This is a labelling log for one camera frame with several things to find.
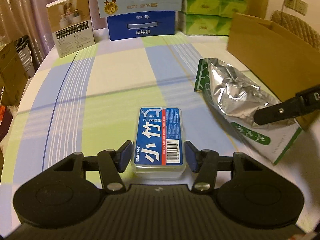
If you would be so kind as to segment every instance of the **box handle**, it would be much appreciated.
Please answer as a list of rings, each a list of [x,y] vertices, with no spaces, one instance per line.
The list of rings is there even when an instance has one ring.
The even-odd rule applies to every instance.
[[[140,23],[140,24],[127,24],[127,28],[131,29],[143,29],[143,28],[151,28],[158,26],[158,22],[151,22],[151,23]]]

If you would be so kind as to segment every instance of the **ribbed black surface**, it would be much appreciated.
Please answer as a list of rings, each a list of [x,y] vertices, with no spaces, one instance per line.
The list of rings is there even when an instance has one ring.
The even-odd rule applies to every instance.
[[[122,195],[108,196],[89,219],[68,228],[39,229],[22,225],[12,240],[286,240],[302,233],[295,225],[273,230],[241,226],[225,217],[209,196],[186,185],[132,185]]]

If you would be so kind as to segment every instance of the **electrical outlet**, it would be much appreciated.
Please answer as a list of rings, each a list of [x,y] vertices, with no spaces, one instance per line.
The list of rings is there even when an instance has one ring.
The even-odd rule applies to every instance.
[[[308,8],[308,4],[307,4],[306,2],[301,1],[301,0],[297,0],[297,1],[296,1],[296,5],[295,5],[294,9],[295,9],[297,12],[299,12],[299,13],[301,13],[301,14],[303,14],[303,15],[306,15],[306,13],[307,13],[307,8]]]
[[[296,0],[285,0],[284,5],[288,8],[294,9],[296,5]]]

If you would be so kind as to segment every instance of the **tablecloth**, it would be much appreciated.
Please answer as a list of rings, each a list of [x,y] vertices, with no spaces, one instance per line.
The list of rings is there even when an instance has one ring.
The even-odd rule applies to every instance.
[[[319,212],[310,211],[318,207],[320,192],[312,192],[316,189],[305,181],[299,168],[292,168],[301,161],[291,158],[273,167],[248,148],[226,120],[209,110],[202,95],[194,92],[201,58],[217,57],[248,71],[226,51],[226,37],[177,33],[110,41],[107,29],[97,30],[94,35],[94,46],[63,58],[53,48],[21,100],[4,155],[0,186],[3,236],[19,225],[12,206],[19,186],[73,152],[96,155],[104,149],[118,149],[126,140],[133,141],[141,106],[179,107],[185,137],[197,148],[213,149],[226,156],[245,152],[298,184],[309,201],[299,222],[307,230],[312,228]],[[299,147],[303,142],[295,146],[297,152]],[[287,155],[297,153],[289,151]],[[219,173],[216,186],[230,178]],[[130,165],[121,176],[126,185],[154,183],[135,177]],[[100,186],[98,172],[88,172],[87,179]],[[170,183],[191,185],[193,179],[187,168],[179,180]]]

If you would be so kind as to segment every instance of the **shiny curtain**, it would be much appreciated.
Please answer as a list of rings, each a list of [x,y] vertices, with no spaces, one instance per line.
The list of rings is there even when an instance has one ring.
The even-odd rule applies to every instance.
[[[46,4],[57,0],[0,0],[0,36],[14,41],[28,34],[37,66],[54,46],[47,17]],[[92,27],[105,28],[100,18],[97,0],[89,0]]]

